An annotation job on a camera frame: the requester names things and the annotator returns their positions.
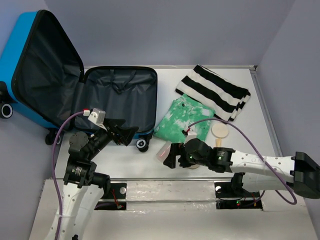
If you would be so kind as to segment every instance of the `screw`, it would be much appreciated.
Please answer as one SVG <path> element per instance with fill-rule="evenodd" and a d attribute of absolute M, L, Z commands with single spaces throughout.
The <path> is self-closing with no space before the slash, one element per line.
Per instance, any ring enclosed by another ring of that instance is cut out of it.
<path fill-rule="evenodd" d="M 121 188 L 120 188 L 120 193 L 121 193 L 122 195 L 126 194 L 126 192 L 127 192 L 127 189 L 126 189 L 125 187 L 121 187 Z"/>

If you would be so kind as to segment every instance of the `blue suitcase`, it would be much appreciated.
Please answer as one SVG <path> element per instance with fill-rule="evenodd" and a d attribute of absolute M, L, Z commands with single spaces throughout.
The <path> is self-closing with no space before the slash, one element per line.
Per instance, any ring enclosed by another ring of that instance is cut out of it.
<path fill-rule="evenodd" d="M 156 123 L 158 77 L 138 66 L 98 66 L 85 72 L 83 62 L 56 17 L 47 10 L 20 15 L 0 58 L 0 117 L 14 111 L 49 129 L 73 113 L 99 108 L 106 118 L 137 126 L 141 152 L 148 150 Z M 65 131 L 92 133 L 95 125 L 76 117 Z"/>

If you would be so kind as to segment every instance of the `wooden handle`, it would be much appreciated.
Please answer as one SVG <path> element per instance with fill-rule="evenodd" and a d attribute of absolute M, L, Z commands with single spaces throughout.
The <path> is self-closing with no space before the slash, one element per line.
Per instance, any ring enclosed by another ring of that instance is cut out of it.
<path fill-rule="evenodd" d="M 217 138 L 215 140 L 215 147 L 216 148 L 221 148 L 221 142 L 222 142 L 222 139 L 221 138 Z"/>

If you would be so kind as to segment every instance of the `suitcase wheel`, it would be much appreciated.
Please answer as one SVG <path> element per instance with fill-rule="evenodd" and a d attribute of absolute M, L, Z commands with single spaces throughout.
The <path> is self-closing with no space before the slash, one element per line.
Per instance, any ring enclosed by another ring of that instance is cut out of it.
<path fill-rule="evenodd" d="M 139 138 L 138 141 L 136 141 L 135 145 L 142 153 L 146 152 L 149 149 L 149 143 L 144 138 Z"/>
<path fill-rule="evenodd" d="M 0 109 L 1 109 L 0 118 L 2 119 L 9 119 L 14 113 L 14 110 L 9 103 L 4 103 L 4 102 L 0 103 Z"/>
<path fill-rule="evenodd" d="M 45 144 L 52 145 L 54 144 L 55 138 L 57 135 L 56 129 L 50 129 L 49 133 L 45 136 Z M 59 136 L 58 141 L 56 142 L 57 145 L 61 144 L 61 136 Z"/>

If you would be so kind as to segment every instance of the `suitcase strap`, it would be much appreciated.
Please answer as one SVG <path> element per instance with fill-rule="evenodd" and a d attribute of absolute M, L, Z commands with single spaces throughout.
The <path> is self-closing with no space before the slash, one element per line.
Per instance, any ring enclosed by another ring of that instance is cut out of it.
<path fill-rule="evenodd" d="M 122 94 L 125 91 L 125 87 L 126 85 L 132 80 L 134 79 L 136 75 L 136 70 L 133 70 L 130 74 L 130 77 L 124 82 L 124 83 L 115 83 L 115 70 L 111 69 L 110 70 L 110 82 L 111 82 L 111 86 L 113 88 L 113 90 L 116 91 L 117 94 Z"/>

